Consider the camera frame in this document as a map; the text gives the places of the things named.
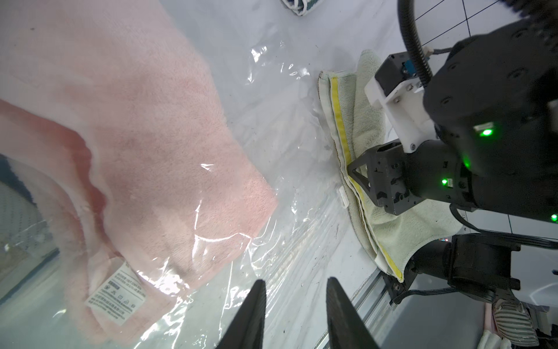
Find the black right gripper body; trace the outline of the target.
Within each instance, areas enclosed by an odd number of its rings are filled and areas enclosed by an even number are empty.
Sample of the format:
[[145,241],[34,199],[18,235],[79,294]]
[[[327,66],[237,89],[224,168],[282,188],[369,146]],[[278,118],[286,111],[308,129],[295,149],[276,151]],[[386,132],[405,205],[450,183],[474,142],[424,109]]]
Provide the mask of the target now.
[[391,215],[401,215],[426,199],[475,210],[472,173],[448,145],[429,140],[412,154],[395,140],[365,151],[347,166],[367,197]]

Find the clear plastic vacuum bag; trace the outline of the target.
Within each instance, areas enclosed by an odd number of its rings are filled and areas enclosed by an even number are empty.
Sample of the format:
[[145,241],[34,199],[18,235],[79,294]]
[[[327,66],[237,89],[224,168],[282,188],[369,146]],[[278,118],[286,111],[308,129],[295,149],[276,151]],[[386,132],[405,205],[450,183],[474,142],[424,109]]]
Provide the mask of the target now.
[[159,2],[208,65],[228,129],[276,209],[235,260],[129,345],[94,344],[74,325],[59,250],[1,304],[3,348],[215,348],[258,279],[264,347],[313,348],[326,333],[328,277],[356,287],[375,268],[344,207],[318,77],[395,44],[395,3],[325,1],[299,17],[281,1]]

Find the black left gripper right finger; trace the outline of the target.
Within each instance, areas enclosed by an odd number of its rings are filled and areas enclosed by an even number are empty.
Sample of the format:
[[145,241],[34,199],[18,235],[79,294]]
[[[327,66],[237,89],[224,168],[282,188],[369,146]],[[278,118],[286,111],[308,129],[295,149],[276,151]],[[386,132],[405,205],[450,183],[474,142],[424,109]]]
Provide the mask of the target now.
[[337,278],[326,287],[329,345],[332,349],[379,349]]

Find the pale yellow towel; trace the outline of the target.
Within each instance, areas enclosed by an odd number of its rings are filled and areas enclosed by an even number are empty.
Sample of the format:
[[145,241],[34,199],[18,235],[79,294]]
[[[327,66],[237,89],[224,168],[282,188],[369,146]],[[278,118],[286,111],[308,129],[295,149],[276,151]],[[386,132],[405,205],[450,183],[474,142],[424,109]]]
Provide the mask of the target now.
[[398,179],[401,164],[389,165],[383,156],[372,156],[371,164],[359,161],[385,147],[385,113],[365,93],[381,65],[373,51],[365,50],[355,71],[322,71],[318,97],[357,239],[381,271],[403,282],[405,269],[419,249],[457,234],[462,224],[447,203],[413,196]]

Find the blue and beige towel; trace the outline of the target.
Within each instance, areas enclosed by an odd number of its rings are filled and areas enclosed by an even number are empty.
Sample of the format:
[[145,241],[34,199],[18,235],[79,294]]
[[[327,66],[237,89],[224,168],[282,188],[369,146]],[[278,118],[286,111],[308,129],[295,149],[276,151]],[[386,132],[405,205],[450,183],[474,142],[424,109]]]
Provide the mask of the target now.
[[1,304],[59,255],[27,187],[1,157]]

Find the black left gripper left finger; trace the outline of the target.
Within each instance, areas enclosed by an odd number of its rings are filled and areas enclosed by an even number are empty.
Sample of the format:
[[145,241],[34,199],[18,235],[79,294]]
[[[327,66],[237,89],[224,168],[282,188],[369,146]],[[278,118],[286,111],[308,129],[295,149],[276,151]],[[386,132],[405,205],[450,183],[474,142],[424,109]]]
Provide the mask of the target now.
[[267,305],[266,284],[256,280],[216,349],[261,349]]

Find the green white striped towel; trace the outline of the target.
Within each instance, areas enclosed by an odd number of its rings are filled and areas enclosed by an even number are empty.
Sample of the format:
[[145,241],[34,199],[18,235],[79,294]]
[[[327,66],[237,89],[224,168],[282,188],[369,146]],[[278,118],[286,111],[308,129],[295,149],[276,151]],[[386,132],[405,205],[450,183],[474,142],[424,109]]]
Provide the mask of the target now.
[[308,15],[322,2],[322,0],[282,0],[285,7],[299,17]]

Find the pink towel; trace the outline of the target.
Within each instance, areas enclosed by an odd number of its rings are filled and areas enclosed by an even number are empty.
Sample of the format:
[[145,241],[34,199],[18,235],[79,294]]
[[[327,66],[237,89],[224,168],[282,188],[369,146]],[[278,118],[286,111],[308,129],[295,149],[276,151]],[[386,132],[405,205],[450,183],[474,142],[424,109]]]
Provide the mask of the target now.
[[139,339],[277,206],[159,1],[3,1],[1,154],[46,220],[68,312],[94,344]]

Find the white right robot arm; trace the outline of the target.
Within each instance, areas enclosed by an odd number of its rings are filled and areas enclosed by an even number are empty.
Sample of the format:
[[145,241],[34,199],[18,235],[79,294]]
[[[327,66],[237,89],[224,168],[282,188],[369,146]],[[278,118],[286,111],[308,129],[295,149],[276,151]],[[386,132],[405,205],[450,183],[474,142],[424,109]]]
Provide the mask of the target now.
[[457,42],[432,72],[412,1],[398,2],[405,52],[365,86],[397,138],[347,167],[371,208],[377,264],[485,302],[557,305],[557,241],[472,228],[446,237],[443,212],[478,209],[557,223],[557,3],[508,1],[514,23]]

